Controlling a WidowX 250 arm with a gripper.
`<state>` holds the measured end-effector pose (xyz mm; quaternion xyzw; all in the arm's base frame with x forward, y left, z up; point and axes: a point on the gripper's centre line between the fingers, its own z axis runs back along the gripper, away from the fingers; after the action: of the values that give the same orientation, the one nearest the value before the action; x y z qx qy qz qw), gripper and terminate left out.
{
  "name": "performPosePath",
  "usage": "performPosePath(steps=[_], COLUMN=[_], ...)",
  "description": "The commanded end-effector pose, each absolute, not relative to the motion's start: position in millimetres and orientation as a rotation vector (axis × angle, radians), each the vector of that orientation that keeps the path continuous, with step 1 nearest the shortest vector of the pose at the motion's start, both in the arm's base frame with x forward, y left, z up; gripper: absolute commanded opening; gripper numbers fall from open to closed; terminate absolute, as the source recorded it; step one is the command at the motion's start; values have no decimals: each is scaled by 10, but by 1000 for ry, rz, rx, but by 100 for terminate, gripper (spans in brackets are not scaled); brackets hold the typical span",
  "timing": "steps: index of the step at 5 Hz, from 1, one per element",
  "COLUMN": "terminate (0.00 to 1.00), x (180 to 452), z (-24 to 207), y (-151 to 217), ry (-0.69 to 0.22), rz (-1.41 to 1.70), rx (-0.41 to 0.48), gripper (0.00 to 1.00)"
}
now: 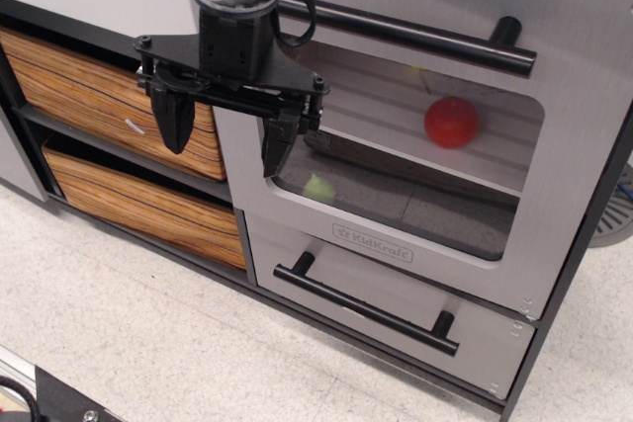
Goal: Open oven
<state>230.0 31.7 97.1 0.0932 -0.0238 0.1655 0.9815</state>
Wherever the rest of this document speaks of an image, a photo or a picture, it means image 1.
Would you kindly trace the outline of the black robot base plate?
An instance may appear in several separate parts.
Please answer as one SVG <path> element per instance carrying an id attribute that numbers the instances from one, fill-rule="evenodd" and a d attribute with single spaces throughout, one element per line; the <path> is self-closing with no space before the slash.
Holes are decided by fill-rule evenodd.
<path id="1" fill-rule="evenodd" d="M 35 366 L 36 399 L 44 421 L 121 422 L 117 414 Z"/>

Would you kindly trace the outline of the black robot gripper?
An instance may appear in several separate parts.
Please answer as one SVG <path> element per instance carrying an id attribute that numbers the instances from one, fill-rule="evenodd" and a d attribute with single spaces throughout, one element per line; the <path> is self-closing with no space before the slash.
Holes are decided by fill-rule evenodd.
<path id="1" fill-rule="evenodd" d="M 139 81 L 164 145 L 184 151 L 203 103 L 267 121 L 263 176 L 278 176 L 299 129 L 317 129 L 327 81 L 288 54 L 275 10 L 259 16 L 203 11 L 193 35 L 140 36 Z"/>

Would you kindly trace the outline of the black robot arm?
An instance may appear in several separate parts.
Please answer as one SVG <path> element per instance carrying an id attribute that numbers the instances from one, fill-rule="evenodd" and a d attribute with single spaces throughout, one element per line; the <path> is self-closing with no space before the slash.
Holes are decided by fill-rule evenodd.
<path id="1" fill-rule="evenodd" d="M 263 119 L 264 177 L 281 173 L 300 134 L 319 127 L 328 83 L 287 54 L 306 44 L 280 30 L 279 0 L 195 0 L 194 35 L 140 36 L 139 87 L 150 99 L 163 143 L 181 153 L 190 139 L 198 103 Z M 315 0 L 303 0 L 317 18 Z"/>

